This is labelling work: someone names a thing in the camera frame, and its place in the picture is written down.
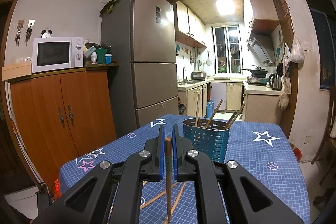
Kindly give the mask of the wooden chopstick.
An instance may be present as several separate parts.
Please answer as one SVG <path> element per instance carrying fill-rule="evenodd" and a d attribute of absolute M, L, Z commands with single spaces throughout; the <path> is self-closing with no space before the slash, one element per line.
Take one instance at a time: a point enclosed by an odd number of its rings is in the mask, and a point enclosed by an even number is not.
<path fill-rule="evenodd" d="M 237 117 L 242 113 L 243 109 L 244 109 L 245 103 L 243 103 L 241 105 L 241 108 L 239 109 L 239 111 L 236 111 L 232 114 L 231 118 L 228 120 L 228 122 L 226 123 L 226 125 L 224 126 L 224 130 L 229 129 L 232 124 L 234 123 L 234 121 L 236 121 Z"/>
<path fill-rule="evenodd" d="M 219 108 L 220 108 L 220 106 L 221 106 L 222 103 L 223 103 L 223 99 L 220 100 L 220 102 L 218 103 L 217 107 L 215 108 L 212 116 L 210 117 L 210 119 L 208 120 L 208 122 L 207 122 L 207 124 L 205 126 L 205 129 L 207 129 L 209 127 L 210 123 L 212 122 L 215 114 L 218 112 L 218 110 L 219 110 Z"/>
<path fill-rule="evenodd" d="M 195 114 L 195 127 L 198 126 L 200 98 L 201 98 L 201 94 L 198 93 L 198 98 L 197 98 L 197 109 L 196 109 L 196 114 Z"/>
<path fill-rule="evenodd" d="M 183 184 L 182 184 L 181 182 L 175 182 L 175 183 L 171 186 L 171 188 L 174 188 L 174 187 L 177 186 L 177 185 L 182 186 Z M 160 194 L 156 195 L 156 196 L 153 197 L 151 200 L 149 200 L 149 201 L 145 201 L 144 203 L 141 204 L 140 209 L 143 209 L 143 208 L 149 206 L 150 204 L 152 204 L 154 201 L 156 201 L 157 199 L 161 198 L 161 197 L 162 197 L 163 195 L 165 195 L 165 194 L 166 194 L 166 190 L 164 190 L 164 191 L 161 192 Z"/>
<path fill-rule="evenodd" d="M 234 120 L 235 120 L 235 117 L 236 117 L 237 113 L 238 113 L 238 112 L 235 111 L 235 112 L 232 114 L 232 116 L 230 117 L 230 119 L 227 121 L 226 125 L 225 125 L 224 128 L 223 128 L 224 130 L 230 128 L 230 126 L 232 125 L 232 123 L 233 123 Z"/>
<path fill-rule="evenodd" d="M 183 194 L 183 191 L 185 189 L 185 186 L 186 186 L 186 182 L 183 183 L 183 185 L 181 186 L 181 189 L 179 191 L 179 194 L 177 195 L 176 199 L 175 199 L 175 202 L 173 204 L 173 207 L 171 208 L 171 215 L 173 214 L 173 212 L 175 211 L 178 203 L 179 203 L 179 200 L 181 199 L 181 196 Z M 165 221 L 163 222 L 163 224 L 168 224 L 170 222 L 170 220 L 168 220 L 168 217 L 166 217 Z"/>
<path fill-rule="evenodd" d="M 172 139 L 165 137 L 167 222 L 171 220 Z"/>

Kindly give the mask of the kitchen window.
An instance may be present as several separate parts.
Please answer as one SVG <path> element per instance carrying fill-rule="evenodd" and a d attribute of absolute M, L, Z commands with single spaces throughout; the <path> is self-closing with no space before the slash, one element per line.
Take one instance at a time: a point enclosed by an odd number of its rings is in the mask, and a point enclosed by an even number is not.
<path fill-rule="evenodd" d="M 242 46 L 238 24 L 213 27 L 216 72 L 239 75 L 242 68 Z"/>

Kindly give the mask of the blue star tablecloth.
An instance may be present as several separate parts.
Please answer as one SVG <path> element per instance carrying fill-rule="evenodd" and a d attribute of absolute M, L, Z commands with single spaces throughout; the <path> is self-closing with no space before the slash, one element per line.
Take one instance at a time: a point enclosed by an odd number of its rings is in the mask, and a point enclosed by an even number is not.
<path fill-rule="evenodd" d="M 117 163 L 143 149 L 147 139 L 158 136 L 159 126 L 171 136 L 173 124 L 183 136 L 183 121 L 189 117 L 167 114 L 131 131 L 117 140 L 84 152 L 65 163 L 59 171 L 60 189 L 64 194 L 103 160 Z M 305 179 L 292 148 L 280 126 L 271 123 L 234 122 L 228 137 L 224 162 L 235 160 L 263 183 L 304 223 L 310 222 L 310 207 Z M 148 182 L 142 191 L 142 205 L 165 190 L 162 182 Z M 166 218 L 166 195 L 141 209 L 139 223 L 163 223 Z M 171 223 L 197 223 L 193 182 L 185 184 Z"/>

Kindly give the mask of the teal perforated utensil holder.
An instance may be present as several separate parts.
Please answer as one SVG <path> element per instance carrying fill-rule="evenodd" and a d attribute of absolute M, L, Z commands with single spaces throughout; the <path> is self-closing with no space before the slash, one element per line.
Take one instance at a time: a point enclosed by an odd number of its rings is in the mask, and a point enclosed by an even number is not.
<path fill-rule="evenodd" d="M 190 139 L 195 150 L 201 151 L 213 161 L 224 162 L 230 128 L 225 129 L 227 122 L 212 120 L 208 127 L 208 119 L 198 118 L 185 119 L 183 123 L 183 137 Z"/>

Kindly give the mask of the blue gas cylinder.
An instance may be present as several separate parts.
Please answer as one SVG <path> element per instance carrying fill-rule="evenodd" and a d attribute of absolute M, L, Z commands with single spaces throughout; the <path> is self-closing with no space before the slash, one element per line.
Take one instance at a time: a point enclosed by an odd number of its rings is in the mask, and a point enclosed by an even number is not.
<path fill-rule="evenodd" d="M 211 116 L 214 113 L 214 107 L 215 104 L 213 102 L 213 100 L 209 100 L 209 102 L 207 102 L 207 106 L 206 106 L 206 118 L 211 118 Z"/>

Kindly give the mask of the orange wooden cabinet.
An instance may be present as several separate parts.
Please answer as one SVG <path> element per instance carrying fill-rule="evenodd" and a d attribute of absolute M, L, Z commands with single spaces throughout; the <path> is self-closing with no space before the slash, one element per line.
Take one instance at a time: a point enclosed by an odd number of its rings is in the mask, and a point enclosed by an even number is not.
<path fill-rule="evenodd" d="M 48 188 L 63 164 L 116 140 L 111 69 L 96 65 L 7 80 L 14 131 Z"/>

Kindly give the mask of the wooden chair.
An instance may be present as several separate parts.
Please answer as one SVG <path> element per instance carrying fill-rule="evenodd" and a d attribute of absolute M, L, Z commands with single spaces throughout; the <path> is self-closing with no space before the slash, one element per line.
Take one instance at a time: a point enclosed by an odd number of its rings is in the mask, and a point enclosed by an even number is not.
<path fill-rule="evenodd" d="M 321 154 L 323 147 L 326 145 L 333 151 L 333 157 L 331 159 L 331 162 L 328 166 L 328 169 L 326 173 L 321 178 L 319 184 L 322 185 L 323 181 L 329 174 L 331 167 L 335 163 L 335 138 L 332 138 L 330 136 L 332 129 L 335 126 L 335 86 L 330 87 L 330 93 L 329 93 L 329 108 L 328 108 L 328 115 L 327 115 L 327 122 L 325 126 L 325 131 L 323 133 L 322 141 L 319 145 L 318 151 L 315 154 L 315 157 L 311 161 L 311 165 L 313 165 L 319 158 L 319 155 Z"/>

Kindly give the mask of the electric kettle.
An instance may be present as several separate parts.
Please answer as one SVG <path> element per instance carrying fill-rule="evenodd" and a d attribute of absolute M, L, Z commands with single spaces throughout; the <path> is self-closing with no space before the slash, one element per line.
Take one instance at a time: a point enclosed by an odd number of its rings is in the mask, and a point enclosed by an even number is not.
<path fill-rule="evenodd" d="M 282 89 L 282 77 L 277 73 L 272 73 L 268 78 L 269 86 L 272 90 L 281 91 Z"/>

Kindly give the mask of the black wok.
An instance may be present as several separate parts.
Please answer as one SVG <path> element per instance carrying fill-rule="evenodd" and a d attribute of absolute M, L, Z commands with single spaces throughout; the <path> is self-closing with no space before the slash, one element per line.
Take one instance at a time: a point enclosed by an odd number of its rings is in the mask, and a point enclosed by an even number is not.
<path fill-rule="evenodd" d="M 267 75 L 267 71 L 265 69 L 262 69 L 261 67 L 256 66 L 255 68 L 252 69 L 245 69 L 242 68 L 243 71 L 249 71 L 251 73 L 251 77 L 256 77 L 256 78 L 265 78 Z"/>

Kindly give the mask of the white medicine bottle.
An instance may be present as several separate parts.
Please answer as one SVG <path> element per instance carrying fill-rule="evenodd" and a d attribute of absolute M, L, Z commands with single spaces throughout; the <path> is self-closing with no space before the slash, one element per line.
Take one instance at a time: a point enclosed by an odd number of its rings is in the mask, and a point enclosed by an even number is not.
<path fill-rule="evenodd" d="M 97 53 L 93 52 L 91 54 L 91 64 L 97 64 Z"/>

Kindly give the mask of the green container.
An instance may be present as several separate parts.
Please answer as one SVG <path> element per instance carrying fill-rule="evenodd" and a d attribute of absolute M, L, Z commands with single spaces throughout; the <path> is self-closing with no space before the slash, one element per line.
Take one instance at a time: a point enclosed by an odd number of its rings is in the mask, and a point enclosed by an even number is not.
<path fill-rule="evenodd" d="M 96 54 L 97 54 L 97 63 L 105 64 L 106 48 L 97 48 Z"/>

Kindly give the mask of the white microwave oven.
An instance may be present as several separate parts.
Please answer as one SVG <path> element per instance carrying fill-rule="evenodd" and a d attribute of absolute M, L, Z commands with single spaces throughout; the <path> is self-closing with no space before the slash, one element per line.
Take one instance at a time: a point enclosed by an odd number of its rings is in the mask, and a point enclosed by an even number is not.
<path fill-rule="evenodd" d="M 35 38 L 32 73 L 84 67 L 83 46 L 78 37 Z"/>

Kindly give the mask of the white plastic bag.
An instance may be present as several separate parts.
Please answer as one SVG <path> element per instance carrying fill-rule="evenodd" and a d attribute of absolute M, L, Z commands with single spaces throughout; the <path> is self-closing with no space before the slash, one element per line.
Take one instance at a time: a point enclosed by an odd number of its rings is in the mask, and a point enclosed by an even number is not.
<path fill-rule="evenodd" d="M 291 45 L 290 61 L 296 64 L 303 63 L 305 61 L 304 50 L 301 48 L 301 43 L 296 36 L 294 36 Z"/>

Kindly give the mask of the cardboard box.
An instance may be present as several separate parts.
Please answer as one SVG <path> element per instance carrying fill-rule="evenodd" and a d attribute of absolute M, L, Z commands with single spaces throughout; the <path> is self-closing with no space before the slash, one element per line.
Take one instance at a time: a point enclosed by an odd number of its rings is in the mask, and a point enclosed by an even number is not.
<path fill-rule="evenodd" d="M 1 79 L 2 81 L 7 81 L 19 77 L 30 76 L 31 73 L 31 61 L 26 61 L 2 67 Z"/>

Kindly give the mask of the grey refrigerator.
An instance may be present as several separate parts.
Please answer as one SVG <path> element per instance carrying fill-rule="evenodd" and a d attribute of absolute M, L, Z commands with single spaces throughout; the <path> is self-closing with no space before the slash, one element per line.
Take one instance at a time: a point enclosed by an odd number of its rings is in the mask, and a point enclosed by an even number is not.
<path fill-rule="evenodd" d="M 166 0 L 117 0 L 101 17 L 101 43 L 119 61 L 109 76 L 117 136 L 178 114 L 173 6 Z"/>

